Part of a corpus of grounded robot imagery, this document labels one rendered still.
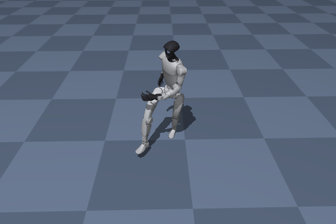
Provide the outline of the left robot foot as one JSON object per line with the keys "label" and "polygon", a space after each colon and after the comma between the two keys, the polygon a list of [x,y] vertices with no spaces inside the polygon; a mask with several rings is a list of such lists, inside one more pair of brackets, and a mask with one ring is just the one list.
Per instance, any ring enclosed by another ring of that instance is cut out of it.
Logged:
{"label": "left robot foot", "polygon": [[170,132],[169,132],[169,138],[173,139],[174,136],[175,136],[175,132],[176,132],[176,129],[172,129],[172,128],[171,128],[171,130],[170,130]]}

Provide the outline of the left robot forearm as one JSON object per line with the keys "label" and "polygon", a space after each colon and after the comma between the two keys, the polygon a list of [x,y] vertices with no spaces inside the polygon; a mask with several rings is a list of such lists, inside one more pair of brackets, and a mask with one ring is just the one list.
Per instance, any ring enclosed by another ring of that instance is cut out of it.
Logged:
{"label": "left robot forearm", "polygon": [[[167,98],[169,98],[170,96],[174,96],[176,95],[178,92],[180,91],[179,87],[176,87],[174,90],[169,89],[169,91],[162,93],[162,96],[158,96],[157,99],[158,100],[166,100]],[[160,93],[159,93],[160,94]]]}

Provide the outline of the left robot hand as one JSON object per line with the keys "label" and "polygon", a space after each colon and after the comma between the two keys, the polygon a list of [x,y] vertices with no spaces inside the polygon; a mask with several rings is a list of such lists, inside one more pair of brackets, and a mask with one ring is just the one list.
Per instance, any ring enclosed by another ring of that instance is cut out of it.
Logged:
{"label": "left robot hand", "polygon": [[148,92],[148,91],[146,91],[147,93],[149,93],[149,94],[144,94],[143,92],[142,92],[142,94],[143,95],[141,95],[142,97],[142,100],[143,101],[153,101],[153,100],[158,100],[158,96],[162,96],[161,94],[151,94],[150,92]]}

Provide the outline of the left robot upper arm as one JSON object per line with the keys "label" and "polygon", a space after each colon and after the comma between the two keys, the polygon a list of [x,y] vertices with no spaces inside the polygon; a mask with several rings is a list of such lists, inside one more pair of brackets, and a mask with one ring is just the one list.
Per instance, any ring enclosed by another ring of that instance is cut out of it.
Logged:
{"label": "left robot upper arm", "polygon": [[187,69],[183,65],[178,65],[177,66],[177,84],[175,83],[172,88],[175,89],[176,87],[179,87],[181,90],[184,78],[187,74]]}

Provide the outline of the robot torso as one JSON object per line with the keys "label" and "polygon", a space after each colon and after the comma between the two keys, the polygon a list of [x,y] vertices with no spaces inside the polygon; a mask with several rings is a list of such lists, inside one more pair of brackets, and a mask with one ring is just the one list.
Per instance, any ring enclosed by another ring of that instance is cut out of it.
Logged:
{"label": "robot torso", "polygon": [[[172,61],[175,61],[175,59],[172,59]],[[182,61],[179,59],[179,61],[175,62],[169,62],[167,60],[167,56],[165,55],[162,58],[162,70],[163,70],[163,77],[165,82],[167,83],[164,87],[164,92],[169,91],[169,89],[172,89],[172,86],[177,82],[177,66],[178,65],[183,65]],[[169,98],[175,98],[174,96],[170,96]]]}

